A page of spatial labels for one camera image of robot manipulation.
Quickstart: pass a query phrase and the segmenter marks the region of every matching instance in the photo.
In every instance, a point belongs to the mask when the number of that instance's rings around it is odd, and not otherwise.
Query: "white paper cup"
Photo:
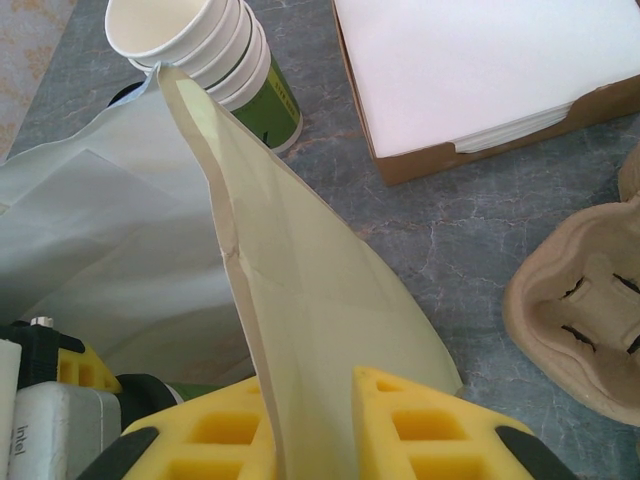
[[[246,84],[260,64],[260,56],[266,46],[266,38],[262,25],[258,23],[253,12],[251,14],[251,41],[242,60],[219,83],[209,86],[207,93],[216,101],[225,100]]]
[[[271,55],[262,27],[262,49],[257,68],[233,95],[220,101],[256,137],[280,153],[302,132],[302,115],[278,63]]]
[[[144,72],[144,74],[147,77],[153,70],[153,67],[147,67],[146,65],[142,65],[141,63],[136,62],[133,58],[127,58],[127,60],[129,60],[129,63],[134,67],[136,67],[138,70],[140,70],[141,72]]]
[[[222,18],[225,0],[109,0],[105,31],[120,55],[146,66],[177,62]]]
[[[241,10],[238,25],[229,43],[216,57],[209,57],[209,63],[203,68],[191,74],[191,78],[198,82],[202,88],[212,87],[230,74],[239,65],[238,62],[243,59],[247,49],[250,48],[252,23],[255,17],[253,17],[253,12],[250,13],[248,6],[244,5]]]
[[[188,75],[204,68],[212,58],[217,57],[231,42],[243,13],[242,0],[227,0],[222,18],[207,38],[191,53],[174,63],[176,67],[184,70]]]

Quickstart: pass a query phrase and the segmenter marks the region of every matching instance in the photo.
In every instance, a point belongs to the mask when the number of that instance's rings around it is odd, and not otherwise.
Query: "gray marble floor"
[[[107,0],[83,0],[12,155],[66,138],[142,74],[109,48]],[[451,351],[466,398],[527,423],[584,479],[638,479],[640,431],[576,403],[506,335],[501,300],[524,258],[576,210],[615,201],[638,143],[627,117],[394,188],[369,159],[329,0],[250,0],[303,110],[283,158],[395,270]]]

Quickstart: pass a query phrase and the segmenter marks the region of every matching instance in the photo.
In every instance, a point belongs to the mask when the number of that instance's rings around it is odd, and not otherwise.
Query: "white paper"
[[[635,0],[335,3],[378,157],[451,141],[458,152],[504,143],[640,74]]]
[[[208,182],[155,78],[72,139],[1,166],[0,204],[6,321],[46,313],[116,374],[208,383],[249,357]]]

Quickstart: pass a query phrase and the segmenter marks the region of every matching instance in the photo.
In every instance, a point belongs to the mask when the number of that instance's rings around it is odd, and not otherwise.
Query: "paper sheet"
[[[391,269],[176,69],[0,167],[0,203],[0,301],[117,371],[211,380],[246,355],[237,308],[289,479],[357,478],[354,366],[461,386]]]
[[[375,153],[469,152],[562,120],[640,74],[635,0],[335,0]],[[508,136],[470,135],[532,118]]]
[[[454,393],[461,384],[451,358],[391,269],[309,187],[194,82],[175,70],[160,78],[168,97],[182,97],[172,113],[212,180],[280,467],[289,479],[357,478],[352,368]],[[222,228],[228,219],[233,228]]]
[[[4,321],[51,316],[114,373],[215,383],[249,352],[209,203],[155,81],[14,157],[0,167]]]

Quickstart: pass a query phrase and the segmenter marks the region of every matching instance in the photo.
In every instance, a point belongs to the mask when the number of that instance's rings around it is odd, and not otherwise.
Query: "cardboard box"
[[[349,54],[340,27],[340,20],[333,0],[331,4],[340,50],[342,51],[342,58],[353,91],[360,123],[367,138],[371,157],[387,185],[397,185],[640,111],[640,75],[637,75],[621,82],[604,85],[580,97],[574,102],[567,117],[560,123],[496,147],[475,153],[456,153],[454,144],[446,142],[402,155],[378,157],[373,148],[367,117],[360,101],[358,85],[353,75]]]

